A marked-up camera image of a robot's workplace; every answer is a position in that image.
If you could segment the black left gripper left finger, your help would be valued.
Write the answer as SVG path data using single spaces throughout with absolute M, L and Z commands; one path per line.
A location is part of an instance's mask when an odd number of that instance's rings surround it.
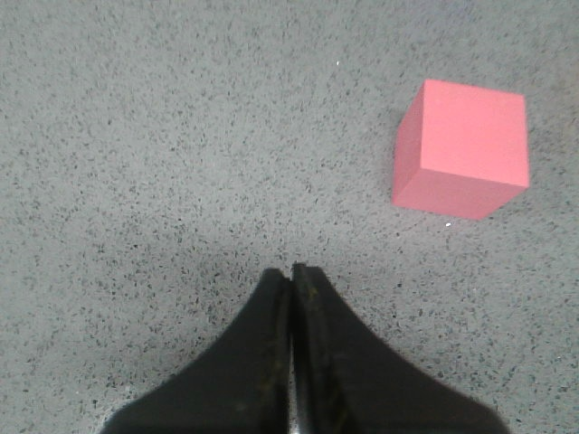
M 266 269 L 223 334 L 177 376 L 117 411 L 106 433 L 285 433 L 290 281 Z

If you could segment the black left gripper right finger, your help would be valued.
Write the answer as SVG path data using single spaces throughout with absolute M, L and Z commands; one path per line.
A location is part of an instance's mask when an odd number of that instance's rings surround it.
M 322 269 L 296 264 L 292 282 L 303 432 L 507 432 L 495 411 L 423 373 L 377 337 Z

